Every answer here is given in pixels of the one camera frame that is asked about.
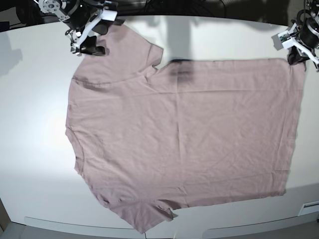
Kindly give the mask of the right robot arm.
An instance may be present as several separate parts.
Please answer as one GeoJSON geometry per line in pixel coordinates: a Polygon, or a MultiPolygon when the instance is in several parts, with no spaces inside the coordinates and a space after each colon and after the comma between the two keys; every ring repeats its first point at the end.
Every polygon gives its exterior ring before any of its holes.
{"type": "Polygon", "coordinates": [[[105,55],[105,47],[97,45],[95,32],[105,35],[116,21],[118,3],[111,0],[37,0],[42,13],[52,13],[69,29],[71,53],[94,56],[105,55]]]}

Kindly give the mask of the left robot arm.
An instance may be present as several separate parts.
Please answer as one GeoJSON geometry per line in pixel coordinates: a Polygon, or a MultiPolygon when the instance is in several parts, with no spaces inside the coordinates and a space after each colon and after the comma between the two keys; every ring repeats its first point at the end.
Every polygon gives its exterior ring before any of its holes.
{"type": "Polygon", "coordinates": [[[287,61],[290,65],[305,64],[312,61],[319,69],[319,2],[305,0],[303,9],[292,20],[292,27],[272,37],[276,50],[288,50],[287,61]]]}

